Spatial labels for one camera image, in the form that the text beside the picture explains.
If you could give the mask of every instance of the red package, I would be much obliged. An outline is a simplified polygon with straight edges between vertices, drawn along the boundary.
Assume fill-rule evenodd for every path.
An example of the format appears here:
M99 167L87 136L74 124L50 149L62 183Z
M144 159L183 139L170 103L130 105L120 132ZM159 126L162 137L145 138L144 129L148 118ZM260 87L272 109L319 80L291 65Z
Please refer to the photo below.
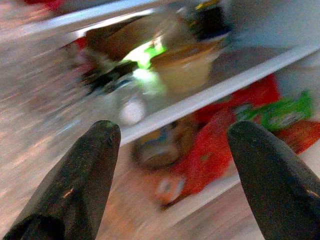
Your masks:
M65 0L24 0L27 4L44 4L50 10L57 10Z
M300 154L320 139L320 122L300 120L274 135Z
M233 108L243 104L252 104L260 107L280 100L277 81L274 74L256 81L246 88L240 89L229 95L223 102L213 103L195 112L195 117L200 123L208 123L213 114L223 108Z
M172 168L174 173L186 177L182 196L200 192L225 173L232 160L227 130L235 121L228 108L216 112L196 136L189 154Z

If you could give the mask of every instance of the plastic container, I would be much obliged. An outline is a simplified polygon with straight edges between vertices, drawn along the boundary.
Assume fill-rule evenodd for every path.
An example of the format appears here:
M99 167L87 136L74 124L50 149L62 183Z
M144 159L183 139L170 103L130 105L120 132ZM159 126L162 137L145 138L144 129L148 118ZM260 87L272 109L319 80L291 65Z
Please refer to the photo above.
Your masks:
M217 43L188 44L152 58L151 66L171 93L184 93L208 81L211 63L219 55Z

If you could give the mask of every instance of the food item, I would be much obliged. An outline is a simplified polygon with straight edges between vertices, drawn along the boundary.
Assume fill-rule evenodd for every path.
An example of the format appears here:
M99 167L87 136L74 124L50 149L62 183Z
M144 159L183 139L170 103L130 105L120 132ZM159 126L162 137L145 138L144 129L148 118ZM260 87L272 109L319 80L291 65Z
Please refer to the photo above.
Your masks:
M284 129L312 116L312 98L307 91L299 99L283 98L277 102L253 109L244 105L235 110L238 121L249 120L261 124L269 131Z
M119 120L125 125L134 125L147 114L147 106L137 79L126 74L116 81L114 93L117 96Z
M195 112L195 118L199 123L207 124L213 114L223 108L238 107L243 104L251 104L253 107L262 107L279 101L281 98L276 76L270 74L259 81L244 87L215 103L201 108Z
M135 148L138 162L150 168L170 165L179 157L171 125L142 136L136 141Z
M320 139L320 122L300 120L274 135L300 154Z
M168 12L136 19L107 37L96 36L103 30L91 31L87 35L89 47L118 62L148 42L154 45L160 42L168 50L195 43L196 39L189 33L188 27L178 20L174 12Z
M172 93L194 90L208 81L217 43L188 44L151 59L151 66Z
M232 110L225 108L215 113L200 130L189 154L171 168L170 176L160 181L156 197L162 204L169 204L179 196L196 194L226 172L233 159L227 129L235 120Z

